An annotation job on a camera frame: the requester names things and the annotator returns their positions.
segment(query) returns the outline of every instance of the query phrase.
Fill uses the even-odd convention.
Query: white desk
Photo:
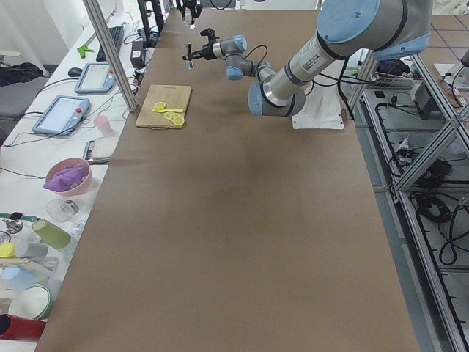
[[[110,19],[108,26],[118,26],[125,21],[124,16],[115,15]],[[136,27],[136,23],[125,24],[125,37],[135,30]],[[74,47],[70,50],[60,66],[51,76],[48,84],[63,78],[68,78],[67,72],[72,67],[83,68],[86,63],[95,61],[95,57],[100,47],[100,44],[96,39],[89,45],[89,48],[94,49],[95,52],[86,53],[85,59],[81,59],[76,50],[90,38],[92,33],[92,28],[88,28],[84,31],[84,33],[78,38]],[[125,45],[123,43],[119,52],[122,65],[128,76],[131,76],[134,71],[130,63],[130,49],[131,45]],[[149,49],[147,52],[147,59],[151,57],[151,54],[152,49]],[[34,100],[33,104],[28,109],[28,112],[45,111],[57,95],[77,95],[74,92],[76,82],[77,81],[64,81],[43,90]],[[82,95],[91,100],[92,105],[89,110],[90,114],[88,114],[84,123],[79,126],[80,128],[75,129],[67,137],[43,139],[43,137],[30,136],[28,134],[21,134],[19,136],[19,133],[31,133],[32,126],[36,123],[39,117],[38,115],[33,114],[26,115],[16,125],[4,145],[19,144],[26,141],[36,142],[1,148],[1,167],[23,174],[44,177],[47,171],[57,162],[66,158],[82,157],[86,142],[102,136],[97,128],[93,128],[94,123],[92,120],[107,106],[110,107],[102,114],[105,114],[110,119],[113,134],[115,136],[119,136],[124,127],[125,117],[128,112],[127,106],[118,91],[119,87],[115,86],[108,94],[105,95]],[[113,97],[113,99],[107,102],[103,107],[99,108],[103,103],[109,100],[110,97]],[[88,191],[81,196],[64,198],[78,200],[79,204],[82,205],[76,216],[77,219],[87,219],[108,167],[106,165],[92,165],[91,168],[93,181]],[[0,170],[0,212],[22,212],[30,216],[39,216],[42,219],[47,219],[60,226],[65,231],[69,231],[71,223],[57,224],[56,221],[50,219],[50,216],[45,211],[45,206],[49,201],[61,197],[51,191],[43,189],[43,184],[44,180],[27,178]],[[1,224],[0,229],[4,229],[4,224]],[[65,255],[62,252],[49,247],[48,257],[56,257],[59,259],[59,265],[48,283],[48,287],[51,289],[55,298],[67,272],[72,259],[72,254]],[[35,346],[36,344],[31,342],[0,340],[0,352],[30,352],[34,350]]]

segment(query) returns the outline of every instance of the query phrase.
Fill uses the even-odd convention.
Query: black mouse
[[[81,76],[81,71],[83,71],[82,68],[72,67],[68,70],[68,75],[70,77],[79,77],[79,76]]]

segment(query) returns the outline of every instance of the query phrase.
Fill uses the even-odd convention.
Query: keyboard
[[[111,35],[111,39],[116,46],[117,53],[119,53],[120,46],[122,41],[124,40],[124,27],[111,27],[109,29],[109,34]],[[96,61],[108,61],[106,59],[106,54],[104,54],[103,47],[100,46],[100,50],[97,52]]]

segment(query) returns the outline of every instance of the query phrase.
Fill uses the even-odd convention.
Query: green clip
[[[78,50],[78,52],[80,53],[80,57],[82,59],[85,58],[87,51],[90,52],[90,53],[95,52],[93,49],[89,49],[88,46],[86,46],[86,44],[83,44],[80,48],[78,48],[76,50]]]

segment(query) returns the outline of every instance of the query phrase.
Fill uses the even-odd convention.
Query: tablet
[[[104,94],[109,92],[116,83],[111,66],[107,62],[86,64],[81,71],[75,87],[77,94]]]
[[[67,136],[83,121],[89,110],[87,98],[58,95],[34,124],[36,133]]]

